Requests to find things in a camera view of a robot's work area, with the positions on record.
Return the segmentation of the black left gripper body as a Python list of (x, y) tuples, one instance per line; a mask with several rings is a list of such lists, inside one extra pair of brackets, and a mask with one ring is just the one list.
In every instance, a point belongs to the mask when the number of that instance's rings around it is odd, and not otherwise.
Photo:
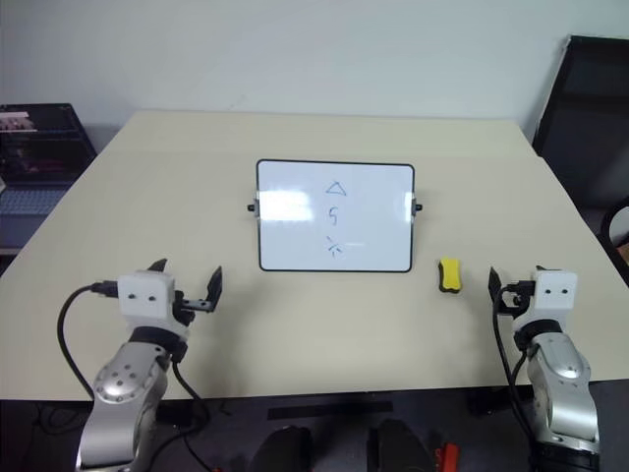
[(213, 313), (215, 308), (215, 298), (189, 300), (185, 298), (183, 291), (175, 291), (172, 314), (181, 325), (190, 325), (196, 318), (196, 312)]

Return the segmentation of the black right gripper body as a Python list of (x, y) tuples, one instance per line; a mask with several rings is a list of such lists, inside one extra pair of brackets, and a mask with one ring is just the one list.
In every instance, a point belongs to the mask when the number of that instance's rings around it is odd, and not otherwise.
[(496, 313), (505, 316), (522, 316), (530, 308), (535, 294), (533, 280), (520, 280), (501, 287), (496, 293)]

